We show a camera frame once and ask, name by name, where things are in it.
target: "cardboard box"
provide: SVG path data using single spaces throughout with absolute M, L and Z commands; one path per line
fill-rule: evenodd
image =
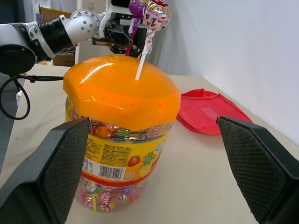
M 65 15 L 66 18 L 69 18 L 71 13 L 39 6 L 39 15 L 41 18 L 41 22 L 49 22 L 59 17 L 60 15 Z M 74 47 L 56 55 L 56 57 L 53 58 L 53 65 L 68 67 L 73 66 L 75 64 L 75 50 L 76 48 Z

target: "white table surface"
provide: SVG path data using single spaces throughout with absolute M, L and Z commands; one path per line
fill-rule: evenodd
M 63 76 L 67 67 L 35 65 L 28 75 Z M 200 77 L 170 76 L 181 92 L 205 88 L 220 92 Z M 28 81 L 30 115 L 15 121 L 0 175 L 0 187 L 15 168 L 37 149 L 50 129 L 64 122 L 66 94 L 63 82 Z M 244 108 L 243 111 L 268 130 L 299 159 L 299 148 Z M 21 99 L 17 116 L 26 111 Z M 220 136 L 192 133 L 174 123 L 163 155 L 149 177 L 143 196 L 115 213 L 95 213 L 73 202 L 67 224 L 255 224 L 255 219 L 231 173 Z

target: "lollipop candy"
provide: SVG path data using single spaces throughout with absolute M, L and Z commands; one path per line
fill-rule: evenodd
M 165 0 L 150 0 L 146 4 L 143 16 L 143 23 L 147 27 L 146 39 L 135 80 L 139 80 L 145 56 L 152 50 L 152 39 L 155 32 L 168 25 L 171 15 L 171 9 Z
M 145 4 L 148 0 L 131 0 L 129 4 L 129 10 L 133 14 L 133 17 L 131 19 L 131 25 L 129 28 L 129 34 L 131 41 L 134 38 L 134 35 L 137 31 L 138 22 L 143 17 L 143 10 L 145 7 Z M 131 49 L 132 43 L 127 48 L 126 56 L 129 56 L 130 49 Z

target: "orange plastic lid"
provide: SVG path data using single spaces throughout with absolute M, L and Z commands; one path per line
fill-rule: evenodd
M 100 56 L 78 63 L 64 76 L 64 90 L 79 114 L 133 131 L 171 123 L 180 107 L 180 92 L 160 69 L 139 60 Z

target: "red fabric bag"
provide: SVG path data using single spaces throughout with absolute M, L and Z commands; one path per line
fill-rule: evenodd
M 216 124 L 219 116 L 252 122 L 232 101 L 221 94 L 198 89 L 181 95 L 181 107 L 177 119 L 191 131 L 220 135 Z

